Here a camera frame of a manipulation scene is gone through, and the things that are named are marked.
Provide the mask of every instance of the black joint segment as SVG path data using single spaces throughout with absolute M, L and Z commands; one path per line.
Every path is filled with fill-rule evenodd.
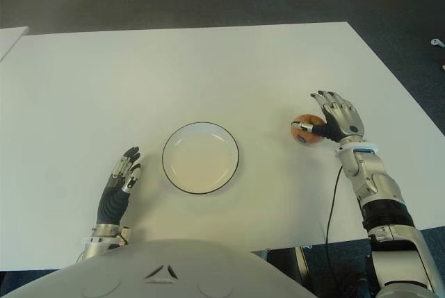
M 127 210 L 130 194 L 121 189 L 104 190 L 97 209 L 97 224 L 119 225 L 122 216 Z
M 312 133 L 315 133 L 316 135 L 319 135 L 324 138 L 329 138 L 330 140 L 334 140 L 332 130 L 328 124 L 322 124 L 320 126 L 312 126 Z
M 390 240 L 378 242 L 371 240 L 372 251 L 416 251 L 416 245 L 408 240 Z
M 134 163 L 135 161 L 137 161 L 139 159 L 139 157 L 140 157 L 140 153 L 138 152 L 130 158 L 130 163 Z
M 391 285 L 391 284 L 395 284 L 395 283 L 408 283 L 408 284 L 418 285 L 418 286 L 421 286 L 424 289 L 427 289 L 425 284 L 420 283 L 418 281 L 390 281 L 390 282 L 386 282 L 385 286 L 388 286 L 388 285 Z
M 119 244 L 111 244 L 109 247 L 108 247 L 108 250 L 110 251 L 110 250 L 112 250 L 112 249 L 116 249 L 116 248 L 118 248 L 119 247 Z
M 139 148 L 138 147 L 132 147 L 131 149 L 128 149 L 125 153 L 124 153 L 124 157 L 132 157 L 135 154 L 137 154 L 139 152 Z
M 134 171 L 136 168 L 140 168 L 140 164 L 136 164 L 131 168 L 131 171 Z
M 369 236 L 369 241 L 371 242 L 371 244 L 376 244 L 377 243 L 377 238 L 375 237 L 375 234 L 371 234 Z
M 372 228 L 384 225 L 408 225 L 414 227 L 411 215 L 406 205 L 392 199 L 377 199 L 362 207 L 363 227 Z

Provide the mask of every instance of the black cable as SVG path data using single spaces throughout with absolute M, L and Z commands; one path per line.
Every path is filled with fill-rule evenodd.
M 327 221 L 327 228 L 326 228 L 326 243 L 325 243 L 327 265 L 329 266 L 329 270 L 331 271 L 331 275 L 332 275 L 332 278 L 334 279 L 335 286 L 337 287 L 337 290 L 338 290 L 339 292 L 341 292 L 341 290 L 340 290 L 340 283 L 339 283 L 337 277 L 335 276 L 334 270 L 332 270 L 331 259 L 330 259 L 330 257 L 329 257 L 329 247 L 328 247 L 327 243 L 328 243 L 328 241 L 329 241 L 329 240 L 328 240 L 328 239 L 329 239 L 329 227 L 330 227 L 330 225 L 331 225 L 332 211 L 334 210 L 335 196 L 336 196 L 336 194 L 337 194 L 337 186 L 338 186 L 338 184 L 339 184 L 339 178 L 340 178 L 340 173 L 341 173 L 341 170 L 342 170 L 342 169 L 343 169 L 343 166 L 340 167 L 340 169 L 339 169 L 339 173 L 337 174 L 337 179 L 336 179 L 336 181 L 335 181 L 334 196 L 332 197 L 331 211 L 330 211 L 330 213 L 329 213 L 329 220 Z
M 79 262 L 79 260 L 81 259 L 82 256 L 83 256 L 83 252 L 81 252 L 81 253 L 79 254 L 79 257 L 77 258 L 76 263 Z

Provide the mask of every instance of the dark carpet floor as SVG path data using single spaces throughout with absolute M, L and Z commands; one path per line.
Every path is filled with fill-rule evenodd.
M 349 22 L 443 133 L 445 49 L 430 41 L 445 42 L 444 0 L 0 0 L 0 27 L 29 26 L 30 34 L 337 21 Z M 445 276 L 445 228 L 424 233 Z M 363 268 L 368 245 L 344 242 L 331 250 L 341 276 Z M 305 251 L 322 296 L 332 290 L 323 246 Z M 274 262 L 286 272 L 290 258 Z M 43 274 L 2 273 L 0 294 Z

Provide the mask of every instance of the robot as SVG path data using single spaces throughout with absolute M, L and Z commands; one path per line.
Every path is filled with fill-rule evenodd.
M 408 213 L 401 190 L 363 139 L 355 107 L 335 92 L 311 94 L 326 118 L 293 127 L 339 143 L 335 156 L 352 183 L 371 244 L 377 298 L 445 297 L 431 253 Z M 202 240 L 155 240 L 128 245 L 120 219 L 141 167 L 138 147 L 118 161 L 102 194 L 97 223 L 82 261 L 6 295 L 15 297 L 315 297 L 254 254 Z

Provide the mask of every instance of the silver forearm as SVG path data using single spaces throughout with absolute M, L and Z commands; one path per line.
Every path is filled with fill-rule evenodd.
M 352 182 L 360 206 L 378 199 L 391 199 L 402 204 L 401 190 L 385 170 L 375 153 L 377 147 L 367 142 L 350 142 L 337 149 L 343 171 Z
M 123 228 L 121 232 L 119 225 L 97 224 L 96 227 L 92 229 L 91 237 L 85 244 L 81 259 L 85 260 L 102 254 L 109 249 L 125 245 L 128 235 L 128 228 Z
M 362 142 L 361 138 L 352 141 L 346 138 L 337 149 L 337 157 L 360 204 L 379 285 L 383 288 L 388 283 L 415 282 L 438 297 L 445 297 L 445 287 L 430 250 L 414 227 L 400 188 L 386 172 L 376 151 L 374 144 Z

